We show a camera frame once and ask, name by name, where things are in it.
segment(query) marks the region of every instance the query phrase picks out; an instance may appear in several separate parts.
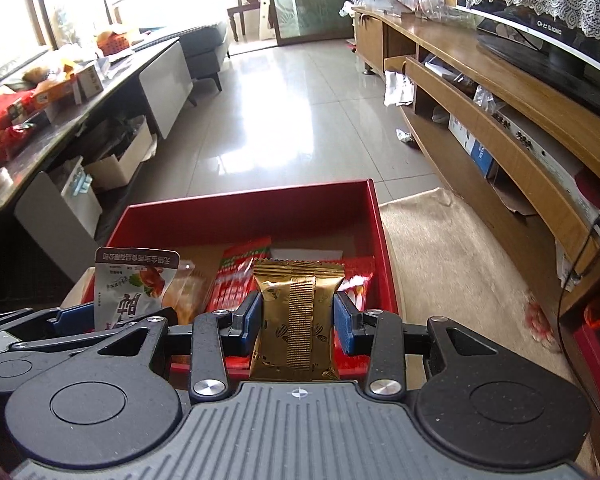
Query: beige rug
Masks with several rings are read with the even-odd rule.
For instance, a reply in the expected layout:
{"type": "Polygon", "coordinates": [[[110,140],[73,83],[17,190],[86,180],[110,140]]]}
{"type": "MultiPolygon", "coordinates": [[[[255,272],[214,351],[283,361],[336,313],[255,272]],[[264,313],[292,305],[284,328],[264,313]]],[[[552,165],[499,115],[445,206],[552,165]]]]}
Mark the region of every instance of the beige rug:
{"type": "MultiPolygon", "coordinates": [[[[400,315],[425,324],[447,316],[572,381],[567,363],[536,342],[524,325],[524,280],[475,212],[438,188],[380,206],[400,315]]],[[[422,360],[408,358],[409,388],[424,382],[422,360]]],[[[596,472],[589,439],[578,457],[596,472]]]]}

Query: red drawer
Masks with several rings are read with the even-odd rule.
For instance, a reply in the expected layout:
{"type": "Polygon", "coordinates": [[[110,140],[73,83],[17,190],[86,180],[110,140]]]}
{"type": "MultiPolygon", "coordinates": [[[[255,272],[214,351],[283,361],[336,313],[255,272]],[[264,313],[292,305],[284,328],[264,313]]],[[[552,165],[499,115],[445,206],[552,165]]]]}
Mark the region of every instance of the red drawer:
{"type": "MultiPolygon", "coordinates": [[[[211,280],[222,251],[270,236],[273,247],[342,250],[343,257],[374,256],[376,273],[368,308],[398,312],[389,255],[371,180],[281,187],[168,200],[127,208],[109,239],[111,247],[173,249],[211,280]]],[[[93,283],[84,301],[93,300],[93,283]]],[[[366,360],[336,356],[340,375],[365,373],[366,360]]],[[[172,374],[188,372],[173,364],[172,374]]],[[[233,379],[248,370],[230,368],[233,379]]]]}

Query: cable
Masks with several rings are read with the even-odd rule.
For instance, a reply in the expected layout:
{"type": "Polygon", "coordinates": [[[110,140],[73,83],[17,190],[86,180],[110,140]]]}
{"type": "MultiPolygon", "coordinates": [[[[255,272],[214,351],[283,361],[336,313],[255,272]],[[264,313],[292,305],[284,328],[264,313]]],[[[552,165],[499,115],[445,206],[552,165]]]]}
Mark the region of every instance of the cable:
{"type": "Polygon", "coordinates": [[[594,400],[594,398],[591,395],[591,393],[589,392],[589,390],[587,390],[587,387],[584,385],[584,381],[582,380],[582,377],[580,376],[580,374],[576,370],[575,366],[573,365],[573,362],[571,361],[569,354],[567,354],[566,348],[564,347],[564,340],[562,339],[562,329],[560,327],[560,310],[562,309],[562,298],[564,297],[564,291],[567,288],[567,284],[569,283],[569,280],[573,277],[573,275],[575,273],[576,266],[578,265],[578,262],[580,261],[580,257],[584,253],[584,249],[586,249],[587,244],[589,243],[589,240],[591,240],[593,237],[595,228],[599,224],[600,224],[600,216],[598,216],[596,221],[593,222],[593,224],[591,225],[591,228],[589,229],[589,234],[587,234],[587,238],[586,238],[586,240],[584,240],[584,244],[582,245],[580,252],[576,256],[576,259],[573,261],[573,264],[571,265],[571,269],[569,270],[569,273],[567,274],[567,277],[564,280],[564,284],[562,285],[562,288],[560,290],[560,297],[558,298],[558,311],[556,312],[555,317],[556,317],[556,324],[558,325],[558,344],[560,345],[560,350],[562,351],[562,355],[564,355],[564,358],[566,359],[567,364],[569,365],[569,368],[571,369],[571,373],[573,373],[574,377],[580,383],[580,387],[581,387],[582,391],[585,393],[585,395],[589,399],[589,402],[593,405],[593,407],[598,412],[598,415],[600,416],[600,407],[598,406],[597,402],[594,400]]]}

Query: wooden cabinet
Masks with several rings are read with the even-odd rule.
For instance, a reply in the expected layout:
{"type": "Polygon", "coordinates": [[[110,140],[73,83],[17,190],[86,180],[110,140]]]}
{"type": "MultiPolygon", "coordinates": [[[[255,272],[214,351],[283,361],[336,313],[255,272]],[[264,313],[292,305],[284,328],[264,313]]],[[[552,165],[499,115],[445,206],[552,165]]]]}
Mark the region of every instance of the wooden cabinet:
{"type": "MultiPolygon", "coordinates": [[[[599,179],[600,117],[481,49],[475,31],[420,20],[413,15],[398,18],[363,9],[356,14],[356,25],[362,33],[358,38],[362,59],[375,70],[383,68],[407,75],[415,84],[414,102],[402,107],[402,113],[423,154],[445,186],[471,206],[510,256],[554,333],[558,325],[561,327],[564,351],[595,398],[594,376],[573,333],[583,323],[582,311],[587,301],[600,293],[600,241],[589,239],[588,221],[544,166],[490,114],[422,62],[434,54],[490,90],[570,150],[599,179]],[[384,54],[382,61],[378,59],[379,52],[384,54]],[[432,111],[439,105],[458,118],[491,153],[532,203],[537,216],[522,218],[503,205],[448,128],[433,122],[432,111]],[[588,240],[576,267],[581,279],[572,292],[562,296],[559,313],[556,240],[571,261],[588,240]]],[[[596,410],[592,410],[592,416],[592,443],[600,462],[600,416],[596,410]]]]}
{"type": "Polygon", "coordinates": [[[382,46],[382,21],[368,14],[356,14],[356,53],[371,65],[376,73],[382,73],[384,47],[382,46]]]}

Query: metal screw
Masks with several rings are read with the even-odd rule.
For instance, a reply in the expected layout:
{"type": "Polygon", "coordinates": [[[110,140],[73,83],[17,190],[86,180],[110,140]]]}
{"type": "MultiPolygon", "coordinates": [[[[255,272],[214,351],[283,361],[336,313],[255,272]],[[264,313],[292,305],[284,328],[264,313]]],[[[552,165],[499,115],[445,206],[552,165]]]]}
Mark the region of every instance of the metal screw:
{"type": "Polygon", "coordinates": [[[193,385],[193,391],[205,397],[221,394],[225,388],[224,383],[217,379],[202,379],[193,385]]]}
{"type": "Polygon", "coordinates": [[[393,379],[376,379],[369,385],[369,389],[376,395],[395,395],[400,392],[402,386],[393,379]]]}

